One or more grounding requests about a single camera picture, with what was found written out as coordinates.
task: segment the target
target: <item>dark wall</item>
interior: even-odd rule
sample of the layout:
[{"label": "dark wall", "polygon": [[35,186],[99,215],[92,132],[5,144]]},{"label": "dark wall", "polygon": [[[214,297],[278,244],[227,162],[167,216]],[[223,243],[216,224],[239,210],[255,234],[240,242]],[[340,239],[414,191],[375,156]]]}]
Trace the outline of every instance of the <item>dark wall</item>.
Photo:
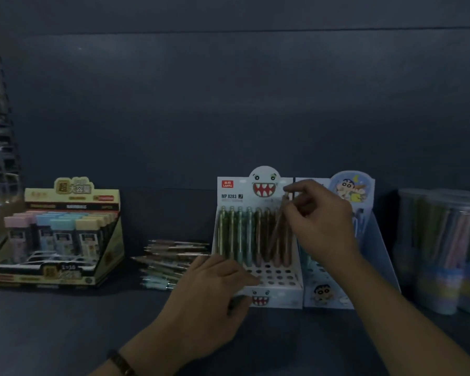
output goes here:
[{"label": "dark wall", "polygon": [[26,186],[122,191],[128,244],[210,240],[218,175],[470,187],[470,0],[0,0]]}]

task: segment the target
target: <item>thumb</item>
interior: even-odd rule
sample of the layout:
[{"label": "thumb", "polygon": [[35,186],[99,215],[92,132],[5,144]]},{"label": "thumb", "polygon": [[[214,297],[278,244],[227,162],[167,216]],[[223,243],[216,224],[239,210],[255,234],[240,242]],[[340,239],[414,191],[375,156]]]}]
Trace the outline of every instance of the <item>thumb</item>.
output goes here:
[{"label": "thumb", "polygon": [[244,296],[240,299],[235,308],[230,313],[229,321],[230,321],[230,334],[235,336],[237,333],[238,328],[244,322],[245,316],[247,316],[247,312],[249,311],[249,307],[251,306],[252,298],[248,296]]},{"label": "thumb", "polygon": [[299,231],[306,222],[306,218],[300,214],[294,203],[289,200],[284,201],[284,214],[294,233]]}]

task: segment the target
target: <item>cartoon monster mouth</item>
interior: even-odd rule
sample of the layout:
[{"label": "cartoon monster mouth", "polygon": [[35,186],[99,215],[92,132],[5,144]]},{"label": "cartoon monster mouth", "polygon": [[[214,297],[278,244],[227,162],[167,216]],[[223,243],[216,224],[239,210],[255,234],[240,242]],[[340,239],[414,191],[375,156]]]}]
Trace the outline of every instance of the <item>cartoon monster mouth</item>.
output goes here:
[{"label": "cartoon monster mouth", "polygon": [[269,297],[253,297],[252,303],[256,306],[265,306],[269,301]]},{"label": "cartoon monster mouth", "polygon": [[276,183],[253,183],[252,189],[254,194],[262,198],[273,195],[275,192],[277,184]]}]

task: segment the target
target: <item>dark bracelet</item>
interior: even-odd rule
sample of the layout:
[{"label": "dark bracelet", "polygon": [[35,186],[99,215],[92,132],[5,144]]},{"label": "dark bracelet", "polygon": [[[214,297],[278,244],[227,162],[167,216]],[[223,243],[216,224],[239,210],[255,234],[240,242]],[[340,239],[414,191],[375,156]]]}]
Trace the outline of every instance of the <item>dark bracelet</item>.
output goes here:
[{"label": "dark bracelet", "polygon": [[120,372],[124,376],[137,376],[136,372],[132,369],[132,367],[127,363],[127,361],[122,357],[118,351],[114,349],[110,349],[108,354],[106,355],[106,359],[111,360],[114,365],[120,370]]}]

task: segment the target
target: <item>forearm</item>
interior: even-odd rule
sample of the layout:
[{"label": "forearm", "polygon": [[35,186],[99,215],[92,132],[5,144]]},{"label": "forearm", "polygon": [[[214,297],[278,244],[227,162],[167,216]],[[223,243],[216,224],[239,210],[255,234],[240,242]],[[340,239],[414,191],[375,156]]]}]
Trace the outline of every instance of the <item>forearm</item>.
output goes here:
[{"label": "forearm", "polygon": [[[172,332],[152,324],[125,344],[119,354],[138,376],[172,376],[185,364],[176,344]],[[90,376],[122,376],[122,373],[108,360]]]},{"label": "forearm", "polygon": [[470,356],[360,255],[326,269],[352,301],[390,375],[470,376]]}]

